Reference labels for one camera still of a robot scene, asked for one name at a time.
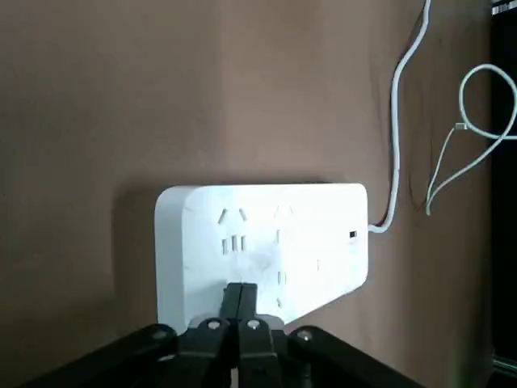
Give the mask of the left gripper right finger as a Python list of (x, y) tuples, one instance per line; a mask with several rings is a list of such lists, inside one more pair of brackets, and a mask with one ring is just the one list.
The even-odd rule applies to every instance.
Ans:
[(256, 312), (258, 286), (241, 284), (240, 387), (420, 387), (421, 384), (315, 326), (290, 333)]

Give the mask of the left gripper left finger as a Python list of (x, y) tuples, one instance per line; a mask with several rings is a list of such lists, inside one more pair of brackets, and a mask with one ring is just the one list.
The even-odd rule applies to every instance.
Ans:
[(229, 283), (216, 314), (182, 334), (153, 324), (26, 382), (27, 387), (228, 387), (242, 286)]

